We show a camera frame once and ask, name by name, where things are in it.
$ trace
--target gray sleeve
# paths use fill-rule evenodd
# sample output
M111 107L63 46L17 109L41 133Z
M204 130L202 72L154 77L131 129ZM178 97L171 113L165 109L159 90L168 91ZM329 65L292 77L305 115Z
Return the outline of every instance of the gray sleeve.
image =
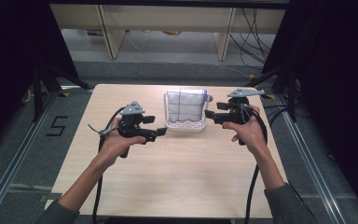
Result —
M35 224L72 224L78 215L78 212L63 207L56 200L46 209Z
M265 194L274 223L318 223L288 184L272 191L265 191Z

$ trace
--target table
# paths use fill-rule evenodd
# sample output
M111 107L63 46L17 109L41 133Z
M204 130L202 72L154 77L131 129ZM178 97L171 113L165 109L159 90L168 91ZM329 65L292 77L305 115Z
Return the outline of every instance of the table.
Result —
M210 86L97 85L77 128L52 193L64 193L80 176L98 151L97 130L103 129L113 113L132 101L144 109L145 116L156 116L142 128L164 127L163 94L167 90L207 90L216 102L227 102L236 88ZM261 108L259 96L248 97ZM234 132L207 119L201 133L167 131L156 142L132 146L127 159L117 159L103 176L98 215L123 217L213 217L244 218L247 193L255 159L246 147L230 141ZM283 178L284 170L270 128L268 146ZM80 210L92 214L96 188ZM261 176L257 178L251 217L271 217L264 196Z

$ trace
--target person's right arm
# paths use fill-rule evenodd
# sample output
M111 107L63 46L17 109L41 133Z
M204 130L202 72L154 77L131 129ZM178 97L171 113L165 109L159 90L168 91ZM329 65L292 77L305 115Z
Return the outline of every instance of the person's right arm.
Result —
M259 113L259 108L252 106ZM241 139L248 150L254 155L265 185L274 223L318 223L310 210L297 198L291 187L283 181L280 171L273 160L263 136L262 129L254 116L245 124L224 122L225 129L237 134L231 139L235 142Z

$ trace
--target folded cloth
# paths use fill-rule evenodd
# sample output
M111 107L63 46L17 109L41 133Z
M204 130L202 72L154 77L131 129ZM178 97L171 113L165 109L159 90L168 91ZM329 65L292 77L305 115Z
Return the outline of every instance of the folded cloth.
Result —
M167 91L169 122L200 121L208 100L206 90Z

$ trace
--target person's left hand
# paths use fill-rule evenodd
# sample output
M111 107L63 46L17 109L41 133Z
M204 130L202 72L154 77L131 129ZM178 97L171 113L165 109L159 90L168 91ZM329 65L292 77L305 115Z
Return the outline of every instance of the person's left hand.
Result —
M117 125L120 119L114 119L112 126ZM122 137L117 130L110 132L103 143L103 147L96 159L100 160L104 168L113 165L117 157L124 154L127 149L134 144L144 143L146 139L142 136L134 136L132 138Z

